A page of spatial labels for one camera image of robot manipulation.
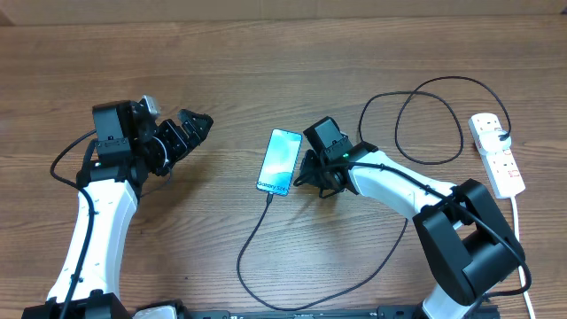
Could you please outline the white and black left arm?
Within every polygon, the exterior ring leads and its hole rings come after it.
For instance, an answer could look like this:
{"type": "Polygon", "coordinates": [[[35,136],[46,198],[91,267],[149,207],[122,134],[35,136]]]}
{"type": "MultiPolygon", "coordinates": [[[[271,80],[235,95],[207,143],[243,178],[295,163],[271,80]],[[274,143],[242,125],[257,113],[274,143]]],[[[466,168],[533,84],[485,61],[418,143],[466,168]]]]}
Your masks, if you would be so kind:
{"type": "Polygon", "coordinates": [[[150,174],[171,175],[174,165],[201,145],[211,116],[187,109],[177,121],[159,121],[153,97],[92,109],[94,129],[75,180],[78,215],[56,283],[44,304],[25,318],[128,318],[120,301],[120,267],[128,227],[150,174]]]}

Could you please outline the Galaxy S24+ smartphone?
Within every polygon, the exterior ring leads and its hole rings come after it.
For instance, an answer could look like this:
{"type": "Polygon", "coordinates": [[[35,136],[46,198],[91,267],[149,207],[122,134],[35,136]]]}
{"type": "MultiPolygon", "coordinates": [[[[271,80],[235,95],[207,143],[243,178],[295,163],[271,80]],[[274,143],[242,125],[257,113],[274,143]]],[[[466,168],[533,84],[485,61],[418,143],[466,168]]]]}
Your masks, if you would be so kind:
{"type": "Polygon", "coordinates": [[[256,188],[278,196],[287,196],[299,156],[302,136],[275,128],[271,132],[256,188]]]}

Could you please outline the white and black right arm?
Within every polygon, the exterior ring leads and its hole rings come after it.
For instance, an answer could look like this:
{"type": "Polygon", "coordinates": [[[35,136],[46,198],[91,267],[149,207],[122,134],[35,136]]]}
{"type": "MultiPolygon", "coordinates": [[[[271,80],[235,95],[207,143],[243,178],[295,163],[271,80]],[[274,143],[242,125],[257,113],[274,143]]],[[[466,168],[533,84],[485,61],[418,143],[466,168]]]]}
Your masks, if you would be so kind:
{"type": "Polygon", "coordinates": [[[295,185],[373,198],[414,224],[437,284],[416,318],[466,318],[494,286],[526,268],[524,249],[488,189],[469,179],[455,185],[420,175],[368,142],[352,144],[325,117],[305,129],[311,147],[295,185]]]}

